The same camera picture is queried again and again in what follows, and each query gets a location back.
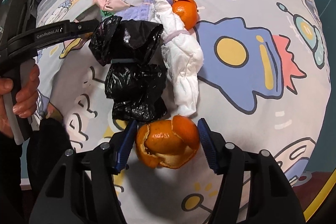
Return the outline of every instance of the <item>human hand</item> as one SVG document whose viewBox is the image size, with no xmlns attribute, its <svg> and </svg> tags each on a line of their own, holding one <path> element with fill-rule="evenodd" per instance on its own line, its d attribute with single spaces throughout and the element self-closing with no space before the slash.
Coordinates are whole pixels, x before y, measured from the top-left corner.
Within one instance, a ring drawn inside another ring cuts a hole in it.
<svg viewBox="0 0 336 224">
<path fill-rule="evenodd" d="M 20 118 L 30 117 L 37 109 L 39 75 L 39 67 L 35 64 L 30 72 L 28 83 L 16 94 L 16 105 L 13 107 L 13 112 Z M 11 79 L 0 78 L 0 131 L 9 138 L 13 138 L 14 135 L 9 125 L 2 96 L 11 92 L 12 89 L 13 81 Z"/>
</svg>

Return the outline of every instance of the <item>bed sheet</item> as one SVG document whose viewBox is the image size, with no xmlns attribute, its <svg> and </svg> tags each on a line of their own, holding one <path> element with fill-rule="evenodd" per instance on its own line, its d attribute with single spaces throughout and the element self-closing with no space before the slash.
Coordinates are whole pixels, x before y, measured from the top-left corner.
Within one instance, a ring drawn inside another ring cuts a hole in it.
<svg viewBox="0 0 336 224">
<path fill-rule="evenodd" d="M 190 31 L 204 53 L 194 122 L 204 117 L 213 131 L 246 151 L 268 149 L 292 185 L 318 139 L 330 95 L 327 49 L 314 0 L 195 0 L 199 22 Z M 43 0 L 38 26 L 74 20 L 92 0 Z M 77 151 L 93 149 L 125 127 L 112 119 L 101 67 L 75 39 L 39 51 L 41 70 L 36 118 L 56 111 Z M 176 113 L 172 86 L 162 95 Z M 149 169 L 134 151 L 129 169 L 115 176 L 128 223 L 206 223 L 221 176 L 200 149 L 177 170 Z M 248 202 L 244 177 L 241 217 Z"/>
</svg>

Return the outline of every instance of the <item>crumpled black bag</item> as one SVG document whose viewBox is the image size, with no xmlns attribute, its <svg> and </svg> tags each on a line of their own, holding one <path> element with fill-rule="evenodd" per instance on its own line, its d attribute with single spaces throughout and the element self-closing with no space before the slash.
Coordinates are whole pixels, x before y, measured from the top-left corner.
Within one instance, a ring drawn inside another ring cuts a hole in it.
<svg viewBox="0 0 336 224">
<path fill-rule="evenodd" d="M 139 64 L 148 64 L 160 43 L 163 25 L 121 19 L 111 16 L 103 20 L 92 35 L 91 52 L 102 66 L 112 59 L 132 59 Z"/>
<path fill-rule="evenodd" d="M 167 114 L 161 98 L 167 69 L 148 64 L 163 32 L 162 24 L 111 16 L 95 30 L 89 48 L 96 60 L 111 63 L 105 94 L 114 100 L 112 118 L 151 122 Z"/>
<path fill-rule="evenodd" d="M 167 69 L 155 64 L 112 64 L 106 76 L 105 94 L 114 100 L 112 118 L 152 122 L 167 114 L 161 98 Z"/>
</svg>

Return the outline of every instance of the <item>orange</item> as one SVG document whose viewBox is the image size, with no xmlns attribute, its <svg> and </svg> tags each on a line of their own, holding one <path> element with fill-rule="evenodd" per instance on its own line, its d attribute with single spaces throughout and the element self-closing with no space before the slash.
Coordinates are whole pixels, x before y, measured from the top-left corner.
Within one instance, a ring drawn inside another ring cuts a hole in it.
<svg viewBox="0 0 336 224">
<path fill-rule="evenodd" d="M 194 0 L 173 0 L 173 12 L 177 14 L 187 30 L 193 28 L 198 19 L 197 4 Z"/>
<path fill-rule="evenodd" d="M 196 125 L 179 115 L 143 125 L 135 140 L 138 158 L 151 168 L 180 168 L 195 156 L 199 146 Z"/>
</svg>

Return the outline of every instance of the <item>silver bolt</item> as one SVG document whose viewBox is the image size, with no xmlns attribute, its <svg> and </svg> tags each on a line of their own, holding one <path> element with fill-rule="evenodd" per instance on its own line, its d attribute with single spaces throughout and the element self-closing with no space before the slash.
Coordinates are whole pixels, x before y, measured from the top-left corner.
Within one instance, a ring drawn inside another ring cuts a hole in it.
<svg viewBox="0 0 336 224">
<path fill-rule="evenodd" d="M 74 151 L 72 149 L 68 149 L 67 151 L 65 151 L 65 156 L 69 157 L 74 153 Z"/>
<path fill-rule="evenodd" d="M 225 147 L 226 147 L 227 149 L 234 149 L 234 148 L 235 148 L 235 145 L 234 145 L 233 143 L 226 143 L 226 144 L 225 144 Z"/>
<path fill-rule="evenodd" d="M 267 151 L 267 150 L 262 150 L 261 151 L 261 154 L 264 156 L 264 157 L 268 157 L 270 155 L 270 153 Z"/>
<path fill-rule="evenodd" d="M 102 150 L 108 149 L 108 148 L 110 148 L 110 144 L 107 143 L 107 142 L 102 143 L 102 144 L 100 145 L 100 148 L 101 148 Z"/>
</svg>

